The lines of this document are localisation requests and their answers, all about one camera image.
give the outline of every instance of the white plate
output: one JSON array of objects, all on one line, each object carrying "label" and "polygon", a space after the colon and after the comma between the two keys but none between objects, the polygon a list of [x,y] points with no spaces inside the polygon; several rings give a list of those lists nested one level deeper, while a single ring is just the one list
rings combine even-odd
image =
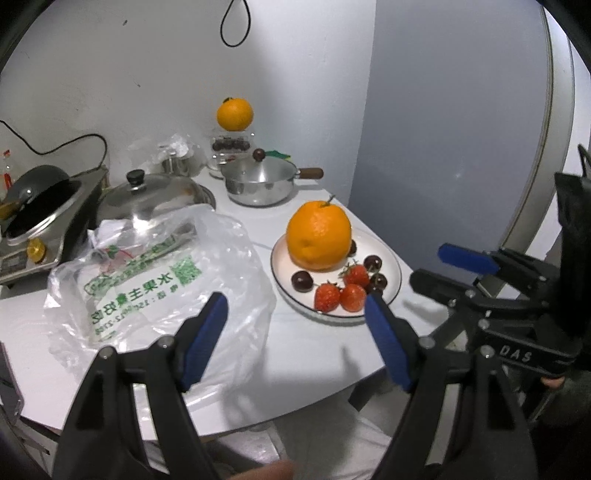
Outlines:
[{"label": "white plate", "polygon": [[[339,273],[343,270],[343,266],[347,261],[357,260],[358,263],[363,264],[365,257],[368,255],[377,255],[382,259],[380,273],[384,274],[388,279],[388,285],[384,290],[383,298],[387,304],[392,303],[402,285],[402,270],[400,270],[400,264],[398,263],[396,254],[388,245],[362,230],[354,228],[352,237],[357,243],[357,253],[352,258],[347,258],[335,270],[310,272],[314,283],[320,285],[329,281],[343,286],[343,281],[339,278]],[[361,312],[351,313],[347,312],[340,305],[336,310],[329,313],[314,310],[314,292],[316,288],[308,293],[300,293],[295,291],[291,285],[291,276],[298,270],[301,270],[301,268],[291,261],[289,252],[287,251],[285,235],[283,235],[273,247],[271,253],[271,271],[273,272],[275,282],[277,282],[278,289],[286,302],[301,314],[321,322],[337,325],[355,325],[365,320],[363,310]]]}]

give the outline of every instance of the black cable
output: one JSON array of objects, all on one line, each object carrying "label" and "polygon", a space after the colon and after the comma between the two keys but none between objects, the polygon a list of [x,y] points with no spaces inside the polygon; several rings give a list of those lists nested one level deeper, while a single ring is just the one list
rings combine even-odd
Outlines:
[{"label": "black cable", "polygon": [[236,48],[236,47],[239,47],[240,45],[242,45],[244,43],[244,41],[246,40],[246,38],[248,37],[248,34],[251,32],[251,24],[252,24],[251,9],[248,8],[248,2],[246,0],[242,0],[242,2],[244,3],[244,8],[246,8],[246,17],[248,19],[246,33],[244,34],[244,37],[242,37],[242,40],[234,45],[231,45],[226,41],[226,39],[223,36],[223,25],[226,22],[226,17],[228,16],[228,13],[230,13],[230,9],[232,8],[232,5],[234,4],[234,0],[230,0],[230,5],[228,5],[228,9],[226,10],[226,13],[224,13],[223,18],[222,18],[222,23],[220,24],[220,38],[222,39],[223,44],[227,47],[230,47],[230,48]]},{"label": "black cable", "polygon": [[44,156],[44,155],[49,155],[51,153],[57,152],[60,148],[65,147],[67,145],[70,145],[71,143],[77,142],[78,140],[82,140],[83,138],[90,138],[90,137],[96,137],[96,138],[100,138],[103,142],[103,145],[105,146],[105,149],[103,151],[103,158],[100,159],[100,163],[97,166],[97,168],[101,168],[103,163],[105,162],[105,158],[107,156],[107,140],[105,139],[105,137],[103,137],[100,134],[84,134],[81,135],[79,137],[73,138],[72,140],[69,140],[65,143],[62,143],[61,145],[58,145],[56,148],[53,148],[52,150],[48,150],[46,152],[39,152],[37,151],[35,148],[33,148],[33,146],[31,146],[31,144],[20,134],[18,134],[16,132],[15,129],[13,129],[13,127],[11,127],[10,125],[8,125],[8,123],[6,123],[4,120],[0,120],[0,124],[4,125],[6,128],[8,128],[12,134],[17,137],[19,140],[21,140],[29,150],[31,150],[34,154],[39,155],[40,157]]}]

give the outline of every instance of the yellow knob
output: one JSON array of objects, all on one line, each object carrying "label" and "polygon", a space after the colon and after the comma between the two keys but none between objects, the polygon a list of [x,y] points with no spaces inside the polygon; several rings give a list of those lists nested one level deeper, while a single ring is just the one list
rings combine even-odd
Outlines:
[{"label": "yellow knob", "polygon": [[40,238],[31,238],[27,245],[27,256],[34,261],[39,263],[45,257],[47,247],[41,241]]}]

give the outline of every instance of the dark cherry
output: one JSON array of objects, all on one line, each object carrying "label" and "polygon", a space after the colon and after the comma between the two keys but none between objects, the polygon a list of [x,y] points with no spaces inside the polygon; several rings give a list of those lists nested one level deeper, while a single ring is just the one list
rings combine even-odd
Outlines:
[{"label": "dark cherry", "polygon": [[372,294],[373,292],[377,292],[380,294],[380,296],[382,296],[384,294],[384,291],[379,288],[377,285],[374,285],[373,283],[368,284],[367,287],[365,287],[365,292],[367,293],[367,295]]},{"label": "dark cherry", "polygon": [[314,288],[314,280],[307,271],[300,270],[291,276],[291,285],[295,291],[306,293]]},{"label": "dark cherry", "polygon": [[379,269],[382,268],[382,259],[377,255],[370,255],[365,257],[363,261],[363,266],[367,269],[369,273],[376,273],[379,272]]},{"label": "dark cherry", "polygon": [[388,279],[385,275],[382,275],[381,273],[376,273],[371,276],[371,278],[369,279],[369,283],[375,285],[381,290],[384,290],[388,285]]},{"label": "dark cherry", "polygon": [[349,249],[349,253],[347,254],[347,257],[352,257],[356,253],[357,253],[357,244],[355,243],[355,240],[351,240],[351,248]]}]

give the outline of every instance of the saucepan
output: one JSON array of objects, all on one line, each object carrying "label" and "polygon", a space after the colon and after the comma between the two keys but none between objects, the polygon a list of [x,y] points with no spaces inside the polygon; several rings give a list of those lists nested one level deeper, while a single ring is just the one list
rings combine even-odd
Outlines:
[{"label": "saucepan", "polygon": [[249,207],[267,207],[286,199],[296,187],[294,179],[319,180],[322,168],[297,168],[281,158],[266,157],[257,148],[252,158],[230,160],[221,165],[228,196]]}]

